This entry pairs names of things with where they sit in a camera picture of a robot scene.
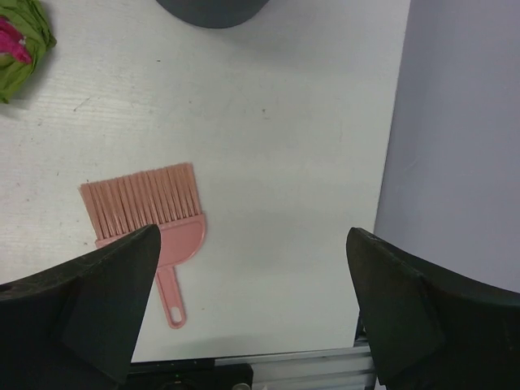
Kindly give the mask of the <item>pink hand brush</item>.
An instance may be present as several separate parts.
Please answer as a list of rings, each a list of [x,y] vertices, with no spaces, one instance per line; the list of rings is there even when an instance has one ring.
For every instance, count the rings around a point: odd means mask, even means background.
[[[202,247],[206,217],[190,162],[140,171],[79,187],[102,248],[127,234],[155,224],[161,232],[156,285],[169,326],[179,329],[187,316],[176,267]]]

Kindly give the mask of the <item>green and pink paper scrap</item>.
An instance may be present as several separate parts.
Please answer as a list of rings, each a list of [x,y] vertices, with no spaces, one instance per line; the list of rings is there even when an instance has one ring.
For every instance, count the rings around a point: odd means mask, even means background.
[[[1,102],[8,103],[56,45],[41,2],[1,2]]]

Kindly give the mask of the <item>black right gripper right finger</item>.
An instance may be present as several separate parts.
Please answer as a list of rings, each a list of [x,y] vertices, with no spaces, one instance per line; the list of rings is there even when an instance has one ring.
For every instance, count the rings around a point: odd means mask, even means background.
[[[517,389],[519,295],[353,227],[346,255],[379,382],[388,389]]]

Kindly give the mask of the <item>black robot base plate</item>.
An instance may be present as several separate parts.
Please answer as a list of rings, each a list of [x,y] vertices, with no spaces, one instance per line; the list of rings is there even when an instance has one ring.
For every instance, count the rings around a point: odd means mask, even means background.
[[[119,389],[251,389],[254,370],[249,364],[195,370],[131,373]]]

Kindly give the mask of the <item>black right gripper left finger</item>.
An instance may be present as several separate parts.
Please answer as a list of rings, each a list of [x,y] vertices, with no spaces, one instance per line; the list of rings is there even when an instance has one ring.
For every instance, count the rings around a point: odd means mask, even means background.
[[[125,382],[161,248],[149,225],[1,286],[3,385]]]

